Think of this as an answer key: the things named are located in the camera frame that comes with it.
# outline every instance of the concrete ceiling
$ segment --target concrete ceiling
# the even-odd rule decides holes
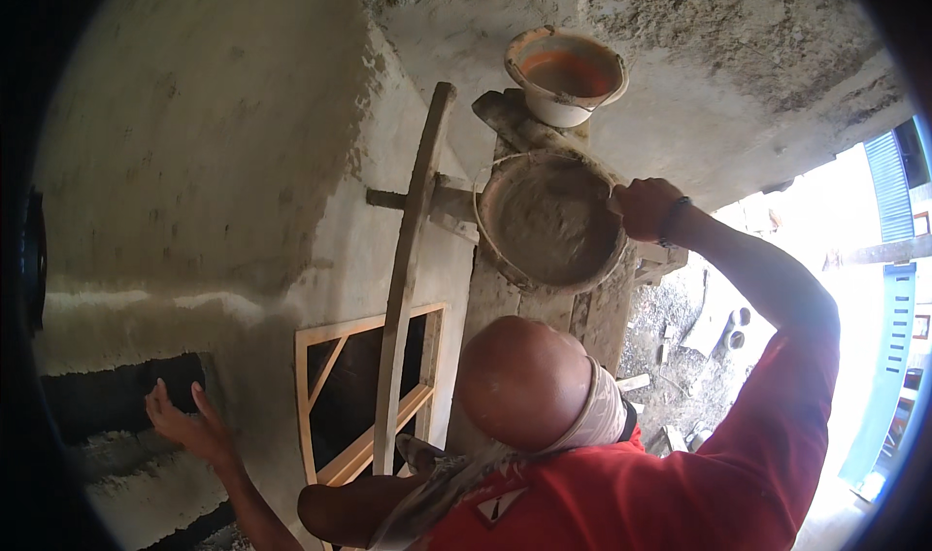
[[[593,116],[592,146],[629,178],[665,176],[715,209],[831,161],[905,120],[891,61],[853,0],[363,0],[425,101],[460,89],[449,140],[466,172],[494,136],[470,110],[516,84],[516,34],[592,34],[629,66]]]

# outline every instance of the cement bucket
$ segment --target cement bucket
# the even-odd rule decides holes
[[[533,151],[492,167],[477,205],[479,246],[524,292],[578,294],[605,280],[627,241],[610,186],[566,155]]]
[[[624,60],[592,37],[552,25],[519,34],[505,51],[505,70],[545,124],[570,128],[628,89]]]

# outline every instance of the red shirt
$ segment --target red shirt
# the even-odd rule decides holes
[[[838,340],[778,332],[698,452],[631,441],[489,475],[412,549],[788,549],[829,444]]]

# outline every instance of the worker's hand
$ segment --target worker's hand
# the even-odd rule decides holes
[[[171,405],[168,388],[161,379],[146,395],[146,413],[156,432],[184,446],[186,450],[214,466],[236,464],[239,460],[233,437],[214,406],[207,401],[199,382],[191,384],[191,395],[200,415],[191,417]]]
[[[630,186],[614,186],[609,210],[622,217],[629,238],[656,242],[673,204],[682,196],[666,179],[635,179]]]

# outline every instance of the construction site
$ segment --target construction site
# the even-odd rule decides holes
[[[605,87],[525,67],[564,50],[610,56]],[[575,337],[649,454],[695,450],[774,328],[700,255],[628,238],[605,183],[662,177],[768,239],[795,177],[914,114],[855,0],[104,0],[33,181],[33,351],[67,459],[128,551],[251,549],[211,466],[146,417],[156,379],[186,413],[197,381],[275,515],[332,548],[302,488],[410,472],[400,432],[489,445],[460,354],[508,315]],[[602,207],[542,215],[535,169]],[[748,219],[761,192],[772,228]],[[814,513],[794,548],[837,549],[863,514]]]

